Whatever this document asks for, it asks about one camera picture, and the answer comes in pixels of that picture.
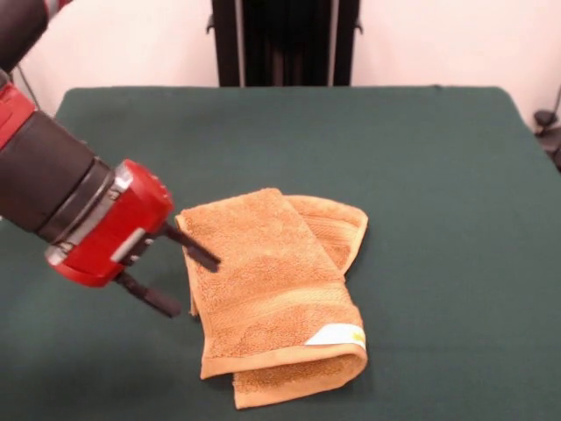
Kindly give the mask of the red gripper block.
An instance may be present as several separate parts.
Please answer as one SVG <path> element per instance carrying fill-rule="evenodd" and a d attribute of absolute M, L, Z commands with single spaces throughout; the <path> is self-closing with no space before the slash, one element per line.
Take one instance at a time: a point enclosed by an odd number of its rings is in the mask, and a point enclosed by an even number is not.
<path fill-rule="evenodd" d="M 158 232 L 183 246 L 188 257 L 208 271 L 217 271 L 221 260 L 166 222 L 174 204 L 156 175 L 135 161 L 125 160 L 114 176 L 83 223 L 47 248 L 46 260 L 59 274 L 90 288 L 101 288 L 116 277 L 114 282 L 139 301 L 165 317 L 175 318 L 181 314 L 181 305 L 123 272 L 125 256 L 146 235 Z"/>

